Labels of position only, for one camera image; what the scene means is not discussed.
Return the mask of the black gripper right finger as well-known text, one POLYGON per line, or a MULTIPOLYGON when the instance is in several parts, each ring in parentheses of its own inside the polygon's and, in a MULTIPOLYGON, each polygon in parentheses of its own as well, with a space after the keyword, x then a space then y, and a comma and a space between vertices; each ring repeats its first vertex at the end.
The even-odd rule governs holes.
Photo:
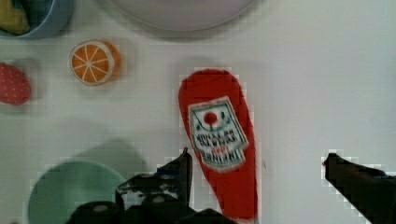
POLYGON ((322 163, 325 179, 372 224, 395 224, 394 175, 329 153, 322 163))

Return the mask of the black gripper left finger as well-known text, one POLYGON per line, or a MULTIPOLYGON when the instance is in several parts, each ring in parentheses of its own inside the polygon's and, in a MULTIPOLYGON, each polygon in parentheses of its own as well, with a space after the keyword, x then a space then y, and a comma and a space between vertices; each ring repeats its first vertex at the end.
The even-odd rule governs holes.
POLYGON ((185 147, 172 161, 153 174, 139 174, 120 184, 115 190, 116 204, 127 210, 139 206, 149 196, 165 195, 188 205, 191 196, 192 157, 185 147))

